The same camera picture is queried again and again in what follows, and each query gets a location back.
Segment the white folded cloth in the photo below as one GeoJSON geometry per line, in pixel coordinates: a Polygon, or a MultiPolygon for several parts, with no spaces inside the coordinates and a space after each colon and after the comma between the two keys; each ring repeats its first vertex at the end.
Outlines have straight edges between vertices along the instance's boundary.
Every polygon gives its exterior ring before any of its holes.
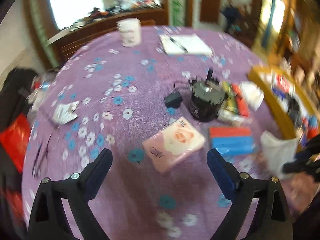
{"type": "Polygon", "coordinates": [[[256,83],[251,81],[241,82],[240,89],[242,96],[249,107],[256,112],[264,100],[264,92],[256,85],[256,83]]]}

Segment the wooden sideboard with clutter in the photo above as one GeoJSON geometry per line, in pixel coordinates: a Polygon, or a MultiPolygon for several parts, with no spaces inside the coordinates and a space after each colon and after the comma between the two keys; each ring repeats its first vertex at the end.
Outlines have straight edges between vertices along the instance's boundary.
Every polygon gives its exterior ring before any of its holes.
{"type": "Polygon", "coordinates": [[[82,46],[117,30],[117,22],[127,18],[137,18],[142,26],[167,25],[169,23],[168,0],[163,0],[160,9],[139,9],[110,16],[90,23],[78,30],[63,30],[51,37],[47,44],[53,49],[58,63],[65,63],[82,46]]]}

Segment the white paper notepad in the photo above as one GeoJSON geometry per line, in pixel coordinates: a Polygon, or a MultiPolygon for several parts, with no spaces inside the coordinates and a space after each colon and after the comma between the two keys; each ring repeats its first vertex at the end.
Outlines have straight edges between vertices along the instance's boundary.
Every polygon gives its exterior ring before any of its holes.
{"type": "Polygon", "coordinates": [[[201,38],[196,34],[193,35],[159,35],[160,42],[164,52],[168,55],[204,55],[212,56],[213,51],[201,38]],[[181,45],[183,45],[188,52],[185,53],[178,46],[173,44],[169,37],[172,37],[181,45]]]}

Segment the red blue sponge bag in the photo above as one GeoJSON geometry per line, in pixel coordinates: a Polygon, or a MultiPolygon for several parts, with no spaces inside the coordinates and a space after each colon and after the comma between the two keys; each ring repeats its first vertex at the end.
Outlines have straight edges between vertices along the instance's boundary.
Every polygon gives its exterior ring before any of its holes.
{"type": "Polygon", "coordinates": [[[249,127],[212,126],[209,128],[211,147],[221,155],[251,154],[255,142],[249,127]]]}

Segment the black power adapter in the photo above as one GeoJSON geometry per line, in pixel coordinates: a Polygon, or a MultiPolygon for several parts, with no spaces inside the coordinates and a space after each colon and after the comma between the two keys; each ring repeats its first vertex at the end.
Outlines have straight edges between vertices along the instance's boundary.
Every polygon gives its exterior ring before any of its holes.
{"type": "Polygon", "coordinates": [[[179,108],[182,101],[180,92],[173,92],[164,98],[164,104],[167,108],[179,108]]]}

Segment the pink tissue pack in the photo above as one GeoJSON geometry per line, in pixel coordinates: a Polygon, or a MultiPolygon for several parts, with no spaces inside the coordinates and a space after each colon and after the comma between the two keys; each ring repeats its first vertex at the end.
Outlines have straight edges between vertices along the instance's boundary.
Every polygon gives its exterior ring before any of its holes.
{"type": "Polygon", "coordinates": [[[181,117],[143,141],[143,147],[154,168],[165,173],[201,150],[205,142],[206,138],[181,117]]]}

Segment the black plastic package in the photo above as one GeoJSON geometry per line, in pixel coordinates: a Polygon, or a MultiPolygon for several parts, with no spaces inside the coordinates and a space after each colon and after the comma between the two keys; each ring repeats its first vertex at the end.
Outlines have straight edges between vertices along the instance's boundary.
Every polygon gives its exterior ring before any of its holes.
{"type": "Polygon", "coordinates": [[[296,101],[296,99],[289,96],[289,94],[286,94],[286,99],[288,103],[288,109],[287,109],[288,116],[292,120],[295,127],[302,126],[302,115],[300,112],[299,103],[296,101]]]}

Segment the black pen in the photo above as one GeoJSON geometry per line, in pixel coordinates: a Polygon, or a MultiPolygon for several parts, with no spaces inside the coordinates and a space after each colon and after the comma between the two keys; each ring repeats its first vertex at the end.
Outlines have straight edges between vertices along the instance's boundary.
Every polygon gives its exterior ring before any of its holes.
{"type": "Polygon", "coordinates": [[[181,45],[179,42],[177,42],[175,39],[173,39],[172,37],[169,37],[169,40],[175,44],[176,46],[178,46],[180,49],[182,49],[185,53],[188,52],[188,50],[183,46],[181,45]]]}

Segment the white plastic jar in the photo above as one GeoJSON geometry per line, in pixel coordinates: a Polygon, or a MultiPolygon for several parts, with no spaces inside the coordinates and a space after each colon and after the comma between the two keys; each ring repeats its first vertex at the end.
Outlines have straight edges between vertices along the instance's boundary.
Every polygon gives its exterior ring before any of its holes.
{"type": "Polygon", "coordinates": [[[118,21],[117,31],[120,33],[121,45],[124,47],[135,47],[142,42],[141,23],[137,18],[118,21]]]}

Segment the colourful sponge pack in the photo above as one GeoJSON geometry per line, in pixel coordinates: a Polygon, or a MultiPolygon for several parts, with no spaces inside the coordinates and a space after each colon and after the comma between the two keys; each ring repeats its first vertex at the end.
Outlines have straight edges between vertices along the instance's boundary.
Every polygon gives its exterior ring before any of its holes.
{"type": "Polygon", "coordinates": [[[227,81],[222,81],[220,85],[226,92],[227,99],[223,102],[217,119],[233,126],[251,124],[252,119],[249,116],[248,104],[242,96],[240,86],[227,81]]]}

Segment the blue cloth with red bag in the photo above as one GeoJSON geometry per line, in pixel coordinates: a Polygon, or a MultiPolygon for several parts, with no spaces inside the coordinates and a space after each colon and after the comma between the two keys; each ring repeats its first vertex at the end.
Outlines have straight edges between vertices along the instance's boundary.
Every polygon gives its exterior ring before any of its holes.
{"type": "Polygon", "coordinates": [[[319,124],[317,116],[310,115],[302,118],[302,125],[306,138],[312,139],[319,135],[319,124]]]}

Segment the purple floral tablecloth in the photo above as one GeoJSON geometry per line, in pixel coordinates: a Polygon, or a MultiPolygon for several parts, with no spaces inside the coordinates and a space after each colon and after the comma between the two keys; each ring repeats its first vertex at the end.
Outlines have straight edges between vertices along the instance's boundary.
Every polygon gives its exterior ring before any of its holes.
{"type": "MultiPolygon", "coordinates": [[[[109,239],[211,239],[232,202],[224,197],[207,165],[212,149],[209,128],[226,125],[217,119],[200,122],[193,118],[189,81],[205,80],[212,68],[219,83],[240,85],[252,67],[262,65],[257,55],[225,33],[181,27],[143,27],[142,42],[135,47],[122,46],[117,31],[82,46],[49,87],[31,131],[22,178],[28,220],[43,178],[65,180],[81,173],[106,148],[112,152],[112,165],[88,205],[109,239]],[[168,55],[159,39],[162,34],[196,34],[213,55],[168,55]],[[182,96],[179,108],[164,104],[164,98],[173,92],[182,96]],[[65,125],[54,123],[56,107],[74,101],[80,101],[75,110],[78,117],[65,125]],[[160,173],[143,141],[181,117],[206,138],[205,145],[160,173]],[[35,179],[31,168],[37,148],[52,131],[47,173],[35,179]]],[[[221,156],[238,172],[269,180],[276,176],[267,169],[260,137],[269,131],[278,138],[277,123],[266,104],[249,116],[252,122],[244,127],[252,131],[254,152],[221,156]]],[[[293,239],[319,239],[319,210],[310,204],[317,190],[312,177],[300,174],[279,181],[292,218],[293,239]]],[[[68,200],[63,199],[62,204],[73,235],[84,239],[68,200]]],[[[252,200],[236,239],[246,237],[257,204],[257,199],[252,200]]]]}

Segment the black bag on chair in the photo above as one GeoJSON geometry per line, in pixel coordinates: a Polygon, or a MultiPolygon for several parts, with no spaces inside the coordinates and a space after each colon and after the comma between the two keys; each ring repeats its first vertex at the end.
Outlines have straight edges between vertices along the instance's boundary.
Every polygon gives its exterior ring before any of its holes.
{"type": "Polygon", "coordinates": [[[31,106],[27,97],[37,73],[28,68],[14,68],[7,75],[1,89],[1,132],[22,113],[27,116],[31,106]]]}

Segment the red bag beside table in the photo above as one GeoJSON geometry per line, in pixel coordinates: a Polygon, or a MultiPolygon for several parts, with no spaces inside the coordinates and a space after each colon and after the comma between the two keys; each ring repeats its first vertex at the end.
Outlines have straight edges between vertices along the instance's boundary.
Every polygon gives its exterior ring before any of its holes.
{"type": "Polygon", "coordinates": [[[1,132],[1,145],[19,173],[23,171],[30,133],[29,122],[23,113],[8,128],[1,132]]]}

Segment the blue floral tissue pack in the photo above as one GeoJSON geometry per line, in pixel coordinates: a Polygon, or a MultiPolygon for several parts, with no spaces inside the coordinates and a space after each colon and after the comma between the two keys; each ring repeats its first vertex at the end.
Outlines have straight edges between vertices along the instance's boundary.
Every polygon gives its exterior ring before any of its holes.
{"type": "Polygon", "coordinates": [[[288,103],[287,100],[287,93],[283,92],[281,89],[278,89],[276,87],[272,87],[272,93],[278,103],[288,103]]]}

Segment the red label wet wipes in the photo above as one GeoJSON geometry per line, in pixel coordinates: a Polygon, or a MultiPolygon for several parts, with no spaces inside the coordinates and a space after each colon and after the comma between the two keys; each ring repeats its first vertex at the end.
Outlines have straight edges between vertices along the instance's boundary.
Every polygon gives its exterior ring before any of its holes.
{"type": "Polygon", "coordinates": [[[289,80],[283,77],[281,74],[272,75],[272,87],[276,87],[282,92],[289,93],[292,89],[292,84],[289,80]]]}

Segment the white plastic bag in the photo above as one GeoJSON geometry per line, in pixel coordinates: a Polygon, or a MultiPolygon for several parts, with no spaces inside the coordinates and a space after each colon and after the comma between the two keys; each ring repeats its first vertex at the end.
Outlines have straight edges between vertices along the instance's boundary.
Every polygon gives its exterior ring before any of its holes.
{"type": "Polygon", "coordinates": [[[298,139],[281,140],[271,132],[264,131],[260,137],[260,144],[270,175],[280,180],[287,178],[288,175],[283,172],[283,165],[294,161],[298,139]]]}

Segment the person in dark coat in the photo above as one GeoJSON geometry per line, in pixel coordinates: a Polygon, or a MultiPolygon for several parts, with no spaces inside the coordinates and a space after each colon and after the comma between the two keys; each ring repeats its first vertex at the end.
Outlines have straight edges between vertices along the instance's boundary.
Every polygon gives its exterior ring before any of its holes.
{"type": "Polygon", "coordinates": [[[220,10],[220,12],[226,18],[226,26],[224,32],[230,34],[230,30],[233,24],[237,20],[240,20],[242,17],[241,4],[234,4],[232,0],[227,0],[227,3],[220,10]]]}

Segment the eyeglasses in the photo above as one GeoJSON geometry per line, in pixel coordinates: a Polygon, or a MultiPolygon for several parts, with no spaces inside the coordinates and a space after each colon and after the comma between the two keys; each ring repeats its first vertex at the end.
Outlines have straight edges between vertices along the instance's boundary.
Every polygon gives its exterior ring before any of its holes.
{"type": "Polygon", "coordinates": [[[35,179],[40,178],[41,175],[47,173],[49,164],[49,146],[53,134],[54,132],[52,131],[48,137],[41,141],[37,148],[31,168],[31,175],[35,179]]]}

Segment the yellow taped white box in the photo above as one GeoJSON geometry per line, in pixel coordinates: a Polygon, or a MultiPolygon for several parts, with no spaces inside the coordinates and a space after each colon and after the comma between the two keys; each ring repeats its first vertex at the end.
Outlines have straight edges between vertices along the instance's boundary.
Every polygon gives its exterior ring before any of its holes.
{"type": "Polygon", "coordinates": [[[247,76],[263,91],[264,101],[284,139],[295,138],[302,125],[312,127],[311,135],[319,133],[319,111],[284,70],[254,66],[247,76]]]}

